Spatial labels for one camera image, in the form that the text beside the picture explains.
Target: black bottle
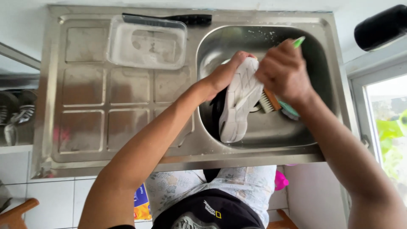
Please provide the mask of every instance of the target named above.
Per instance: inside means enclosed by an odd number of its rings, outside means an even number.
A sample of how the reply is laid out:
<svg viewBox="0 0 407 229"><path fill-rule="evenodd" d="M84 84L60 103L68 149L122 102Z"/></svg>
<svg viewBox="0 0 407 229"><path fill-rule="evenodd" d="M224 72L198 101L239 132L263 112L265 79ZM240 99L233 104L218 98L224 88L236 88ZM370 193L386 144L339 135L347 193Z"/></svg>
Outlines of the black bottle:
<svg viewBox="0 0 407 229"><path fill-rule="evenodd" d="M396 5L362 21L354 31L357 45L367 52L385 47L406 34L405 5Z"/></svg>

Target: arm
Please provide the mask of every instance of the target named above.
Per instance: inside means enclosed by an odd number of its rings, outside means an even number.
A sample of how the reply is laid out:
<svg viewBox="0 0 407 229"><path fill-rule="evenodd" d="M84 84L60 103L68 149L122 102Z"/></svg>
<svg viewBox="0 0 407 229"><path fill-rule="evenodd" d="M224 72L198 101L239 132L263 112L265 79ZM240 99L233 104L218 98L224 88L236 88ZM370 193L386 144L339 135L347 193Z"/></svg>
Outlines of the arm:
<svg viewBox="0 0 407 229"><path fill-rule="evenodd" d="M237 52L227 64L192 85L119 150L92 185L78 228L133 225L134 192L154 170L197 106L227 87L248 56L253 57Z"/></svg>
<svg viewBox="0 0 407 229"><path fill-rule="evenodd" d="M290 103L311 131L352 198L349 228L407 228L406 208L370 152L342 125L312 88L301 49L291 40L261 61L258 79Z"/></svg>

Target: pink bottle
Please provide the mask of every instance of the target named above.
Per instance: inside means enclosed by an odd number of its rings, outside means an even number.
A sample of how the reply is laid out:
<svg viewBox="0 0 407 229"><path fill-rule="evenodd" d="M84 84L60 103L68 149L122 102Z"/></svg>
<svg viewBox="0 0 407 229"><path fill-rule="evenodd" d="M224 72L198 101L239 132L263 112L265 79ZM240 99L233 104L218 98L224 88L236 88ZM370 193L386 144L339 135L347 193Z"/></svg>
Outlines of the pink bottle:
<svg viewBox="0 0 407 229"><path fill-rule="evenodd" d="M274 183L276 185L276 188L274 190L278 191L283 189L285 186L287 186L290 182L285 178L284 174L280 171L276 171L276 179L274 180Z"/></svg>

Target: wooden chair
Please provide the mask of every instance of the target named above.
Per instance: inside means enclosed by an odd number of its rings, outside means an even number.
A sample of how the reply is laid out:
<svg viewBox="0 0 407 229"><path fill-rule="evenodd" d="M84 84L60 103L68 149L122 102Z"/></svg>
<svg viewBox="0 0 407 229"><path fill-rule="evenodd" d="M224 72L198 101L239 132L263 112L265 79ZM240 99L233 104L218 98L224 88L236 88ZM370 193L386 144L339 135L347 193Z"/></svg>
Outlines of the wooden chair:
<svg viewBox="0 0 407 229"><path fill-rule="evenodd" d="M39 205L38 200L31 198L10 211L1 214L0 226L8 225L9 229L27 229L22 215L37 205Z"/></svg>
<svg viewBox="0 0 407 229"><path fill-rule="evenodd" d="M283 210L277 209L277 213L281 216L282 220L270 222L266 229L298 229Z"/></svg>

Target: clear plastic container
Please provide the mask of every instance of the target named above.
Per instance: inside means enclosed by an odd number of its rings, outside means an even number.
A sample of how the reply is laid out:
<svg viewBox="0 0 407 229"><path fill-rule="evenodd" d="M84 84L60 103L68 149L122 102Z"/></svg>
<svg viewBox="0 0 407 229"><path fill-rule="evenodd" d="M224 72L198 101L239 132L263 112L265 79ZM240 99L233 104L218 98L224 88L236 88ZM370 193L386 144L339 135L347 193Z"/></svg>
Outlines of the clear plastic container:
<svg viewBox="0 0 407 229"><path fill-rule="evenodd" d="M137 68L179 69L185 61L186 38L182 22L116 15L110 23L107 60Z"/></svg>

